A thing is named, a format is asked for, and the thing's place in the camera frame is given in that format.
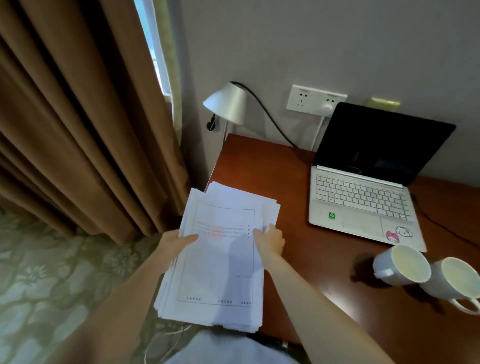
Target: mug handle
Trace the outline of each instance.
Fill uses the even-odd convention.
[[[376,278],[386,278],[386,277],[390,277],[394,274],[393,270],[392,269],[384,269],[384,270],[381,270],[380,272],[374,272],[373,275],[376,277]]]
[[[448,301],[449,301],[453,306],[455,306],[456,308],[458,308],[460,311],[465,312],[466,314],[480,315],[480,303],[478,302],[478,300],[475,299],[475,298],[468,298],[468,300],[475,305],[475,307],[477,308],[476,311],[469,310],[468,308],[462,306],[461,304],[459,304],[459,303],[457,302],[457,300],[456,300],[455,298],[453,298],[453,299],[451,299],[451,300],[448,300]]]

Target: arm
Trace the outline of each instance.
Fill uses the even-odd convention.
[[[160,276],[198,235],[162,235],[157,249],[53,353],[48,364],[128,363]]]
[[[312,363],[393,363],[360,326],[307,283],[281,256],[282,231],[253,230],[265,269]]]

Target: white wall socket plate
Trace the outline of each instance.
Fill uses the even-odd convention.
[[[347,99],[347,95],[293,85],[288,97],[287,109],[318,116],[331,117],[335,106]]]

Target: window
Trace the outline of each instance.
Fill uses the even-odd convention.
[[[163,59],[160,39],[155,19],[155,9],[152,0],[134,0],[137,8],[145,39],[152,56],[158,83],[162,89],[163,95],[167,101],[170,101],[170,83],[168,82],[167,68]]]

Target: gray wall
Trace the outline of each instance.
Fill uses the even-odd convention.
[[[249,86],[305,149],[319,117],[286,110],[292,84],[345,93],[356,104],[398,100],[399,112],[455,123],[422,174],[480,186],[480,2],[178,0],[170,11],[183,78],[182,151],[197,186],[221,147],[221,132],[205,127],[211,113],[202,101],[230,80]],[[234,131],[286,144],[253,100],[247,120],[255,133]]]

